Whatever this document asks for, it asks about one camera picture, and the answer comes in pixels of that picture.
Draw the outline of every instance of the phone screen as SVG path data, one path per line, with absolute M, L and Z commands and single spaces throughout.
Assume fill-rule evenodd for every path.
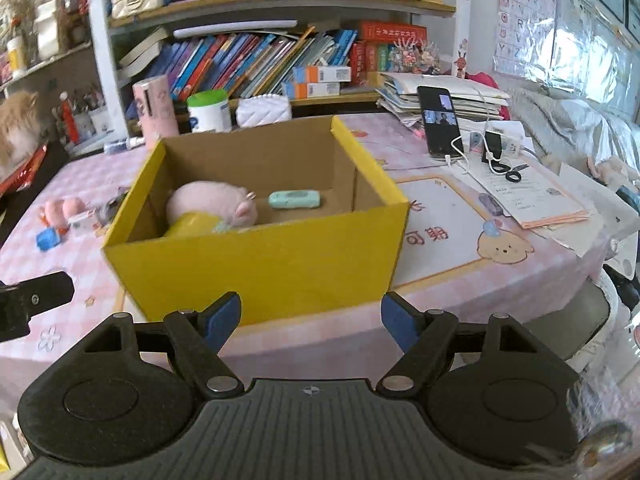
M 429 154 L 436 157 L 460 156 L 451 146 L 451 142 L 460 136 L 460 129 L 449 91 L 446 88 L 418 86 L 418 100 Z M 458 139 L 454 145 L 460 152 L 463 151 L 462 139 Z

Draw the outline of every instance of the scissors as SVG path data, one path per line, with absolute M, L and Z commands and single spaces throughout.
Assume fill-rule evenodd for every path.
M 520 174 L 520 172 L 522 170 L 526 170 L 529 167 L 528 164 L 521 164 L 519 166 L 516 166 L 515 168 L 510 168 L 506 164 L 496 162 L 495 160 L 492 160 L 490 164 L 492 168 L 494 168 L 495 173 L 504 174 L 504 177 L 509 182 L 513 182 L 514 184 L 522 181 L 522 175 Z

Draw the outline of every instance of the alphabet poster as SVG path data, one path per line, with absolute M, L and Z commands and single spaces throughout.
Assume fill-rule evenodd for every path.
M 494 69 L 546 81 L 550 67 L 557 0 L 499 0 Z

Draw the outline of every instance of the cartoon bear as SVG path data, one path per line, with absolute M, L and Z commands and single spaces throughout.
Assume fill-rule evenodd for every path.
M 533 246 L 524 238 L 500 229 L 502 223 L 489 220 L 484 223 L 478 238 L 478 254 L 497 264 L 517 264 L 527 259 L 534 252 Z

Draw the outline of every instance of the white shelf frame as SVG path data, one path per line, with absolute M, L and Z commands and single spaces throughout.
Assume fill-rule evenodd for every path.
M 100 77 L 102 92 L 111 117 L 111 123 L 114 127 L 114 138 L 121 138 L 129 133 L 129 129 L 120 97 L 117 65 L 113 57 L 111 31 L 106 8 L 107 0 L 89 0 L 89 21 L 94 41 L 95 63 L 98 69 L 98 76 Z M 433 14 L 433 12 L 425 10 L 424 14 Z M 456 75 L 455 63 L 458 60 L 458 53 L 460 52 L 463 57 L 465 57 L 468 51 L 471 0 L 456 0 L 456 12 L 450 19 L 455 20 L 454 44 L 451 49 L 452 57 L 450 60 L 446 59 L 447 56 L 444 56 L 444 58 L 453 63 L 452 74 Z M 466 69 L 462 71 L 462 77 L 464 77 L 465 73 Z

